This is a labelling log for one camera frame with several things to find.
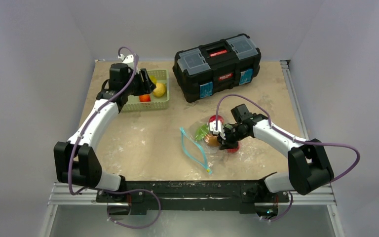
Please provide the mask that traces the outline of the yellow fake pear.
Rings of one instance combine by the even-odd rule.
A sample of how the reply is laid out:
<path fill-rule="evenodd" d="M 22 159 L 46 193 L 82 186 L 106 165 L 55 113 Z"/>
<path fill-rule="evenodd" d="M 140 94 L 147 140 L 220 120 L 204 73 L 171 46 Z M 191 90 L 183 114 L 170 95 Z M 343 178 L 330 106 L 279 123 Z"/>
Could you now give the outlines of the yellow fake pear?
<path fill-rule="evenodd" d="M 167 91 L 166 84 L 157 82 L 155 89 L 152 91 L 154 97 L 162 97 Z"/>

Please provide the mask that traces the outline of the clear zip top bag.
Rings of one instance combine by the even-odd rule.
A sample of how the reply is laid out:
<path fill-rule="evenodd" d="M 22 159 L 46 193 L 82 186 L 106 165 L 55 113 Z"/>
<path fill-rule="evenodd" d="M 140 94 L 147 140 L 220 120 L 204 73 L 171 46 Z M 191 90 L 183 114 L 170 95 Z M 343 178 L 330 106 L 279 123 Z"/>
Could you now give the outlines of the clear zip top bag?
<path fill-rule="evenodd" d="M 218 115 L 203 118 L 189 127 L 180 127 L 181 146 L 184 154 L 209 175 L 213 174 L 213 162 L 236 154 L 240 149 L 237 145 L 234 149 L 220 150 L 218 135 L 210 131 L 210 123 L 218 120 L 222 125 L 225 119 Z"/>

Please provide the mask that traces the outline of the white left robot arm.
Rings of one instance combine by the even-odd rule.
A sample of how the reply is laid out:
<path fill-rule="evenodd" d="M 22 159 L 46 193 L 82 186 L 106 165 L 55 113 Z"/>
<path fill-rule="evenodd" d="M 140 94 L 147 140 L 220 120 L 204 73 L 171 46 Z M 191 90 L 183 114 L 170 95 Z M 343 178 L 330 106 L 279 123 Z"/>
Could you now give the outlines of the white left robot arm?
<path fill-rule="evenodd" d="M 92 111 L 78 131 L 66 142 L 54 146 L 57 180 L 68 184 L 72 195 L 73 185 L 108 191 L 116 202 L 127 197 L 127 185 L 122 175 L 103 170 L 95 150 L 113 119 L 128 102 L 129 96 L 148 95 L 155 89 L 147 69 L 137 70 L 128 64 L 114 63 L 109 78 L 101 86 Z"/>

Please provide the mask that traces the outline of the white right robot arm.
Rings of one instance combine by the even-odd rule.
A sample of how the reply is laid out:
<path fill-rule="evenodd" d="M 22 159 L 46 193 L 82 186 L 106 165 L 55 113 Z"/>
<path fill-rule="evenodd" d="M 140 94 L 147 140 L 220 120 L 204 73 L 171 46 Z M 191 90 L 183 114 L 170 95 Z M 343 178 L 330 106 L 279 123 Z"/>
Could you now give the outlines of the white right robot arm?
<path fill-rule="evenodd" d="M 265 115 L 251 113 L 245 104 L 233 108 L 231 113 L 234 124 L 223 124 L 218 116 L 209 123 L 209 130 L 217 136 L 220 150 L 235 149 L 239 141 L 252 137 L 267 143 L 288 161 L 288 172 L 276 172 L 260 179 L 257 188 L 260 199 L 269 201 L 281 191 L 307 195 L 334 179 L 329 158 L 319 140 L 295 138 Z"/>

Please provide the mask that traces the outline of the red fake tomato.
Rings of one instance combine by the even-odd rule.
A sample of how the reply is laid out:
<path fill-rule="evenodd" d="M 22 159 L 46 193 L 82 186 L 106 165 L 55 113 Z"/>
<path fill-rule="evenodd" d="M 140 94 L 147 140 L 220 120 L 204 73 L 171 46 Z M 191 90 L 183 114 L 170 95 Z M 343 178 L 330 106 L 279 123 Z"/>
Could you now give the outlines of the red fake tomato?
<path fill-rule="evenodd" d="M 235 148 L 230 148 L 230 149 L 227 149 L 227 152 L 229 154 L 235 154 L 236 152 L 238 152 L 240 149 L 240 144 L 238 143 L 237 146 Z"/>

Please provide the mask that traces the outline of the brown orange fake fruit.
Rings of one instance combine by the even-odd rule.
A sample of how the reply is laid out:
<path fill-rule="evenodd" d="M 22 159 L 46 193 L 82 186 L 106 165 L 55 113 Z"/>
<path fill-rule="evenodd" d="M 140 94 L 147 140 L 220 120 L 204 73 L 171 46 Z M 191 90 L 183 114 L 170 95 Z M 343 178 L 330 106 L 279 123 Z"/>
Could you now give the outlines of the brown orange fake fruit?
<path fill-rule="evenodd" d="M 211 135 L 211 134 L 207 134 L 204 137 L 204 142 L 209 147 L 218 147 L 220 145 L 218 141 L 218 137 L 216 135 Z"/>

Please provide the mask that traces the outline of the red fake apple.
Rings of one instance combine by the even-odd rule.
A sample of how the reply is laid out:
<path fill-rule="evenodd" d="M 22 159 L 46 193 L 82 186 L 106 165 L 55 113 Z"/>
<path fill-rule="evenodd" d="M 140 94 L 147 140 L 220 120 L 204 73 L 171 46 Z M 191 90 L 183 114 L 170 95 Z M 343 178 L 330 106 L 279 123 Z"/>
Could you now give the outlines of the red fake apple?
<path fill-rule="evenodd" d="M 215 121 L 215 120 L 218 120 L 218 121 L 220 121 L 222 124 L 224 124 L 224 122 L 225 122 L 225 120 L 224 120 L 224 118 L 221 116 L 221 115 L 213 115 L 213 116 L 211 116 L 210 118 L 209 118 L 209 122 L 213 122 L 213 121 Z"/>

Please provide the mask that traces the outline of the green perforated plastic basket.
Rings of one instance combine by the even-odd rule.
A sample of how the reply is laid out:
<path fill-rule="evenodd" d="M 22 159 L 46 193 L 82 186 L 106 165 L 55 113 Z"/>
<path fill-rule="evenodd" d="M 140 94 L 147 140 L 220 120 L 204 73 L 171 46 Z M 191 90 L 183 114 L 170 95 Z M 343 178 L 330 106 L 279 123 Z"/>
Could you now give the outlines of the green perforated plastic basket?
<path fill-rule="evenodd" d="M 123 106 L 121 112 L 141 112 L 152 110 L 164 110 L 168 108 L 170 99 L 169 72 L 166 69 L 147 70 L 150 77 L 154 77 L 158 83 L 166 87 L 165 93 L 161 97 L 150 94 L 151 100 L 141 102 L 138 96 L 129 96 L 128 102 Z"/>

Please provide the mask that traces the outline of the black plastic toolbox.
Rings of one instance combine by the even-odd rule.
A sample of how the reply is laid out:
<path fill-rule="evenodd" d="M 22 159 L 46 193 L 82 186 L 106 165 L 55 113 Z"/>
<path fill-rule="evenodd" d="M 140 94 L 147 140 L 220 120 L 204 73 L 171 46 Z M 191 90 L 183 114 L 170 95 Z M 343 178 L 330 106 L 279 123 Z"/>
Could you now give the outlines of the black plastic toolbox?
<path fill-rule="evenodd" d="M 173 73 L 188 103 L 251 83 L 262 54 L 247 34 L 182 50 L 174 57 Z"/>

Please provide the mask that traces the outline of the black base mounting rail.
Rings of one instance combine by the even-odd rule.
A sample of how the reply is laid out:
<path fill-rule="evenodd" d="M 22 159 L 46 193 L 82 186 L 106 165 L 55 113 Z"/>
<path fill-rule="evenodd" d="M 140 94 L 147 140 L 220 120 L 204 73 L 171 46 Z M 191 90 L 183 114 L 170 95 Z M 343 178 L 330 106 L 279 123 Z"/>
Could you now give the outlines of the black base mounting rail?
<path fill-rule="evenodd" d="M 97 203 L 129 204 L 130 214 L 148 210 L 237 211 L 276 216 L 279 203 L 289 203 L 287 191 L 263 193 L 260 180 L 126 181 L 129 194 L 98 192 Z"/>

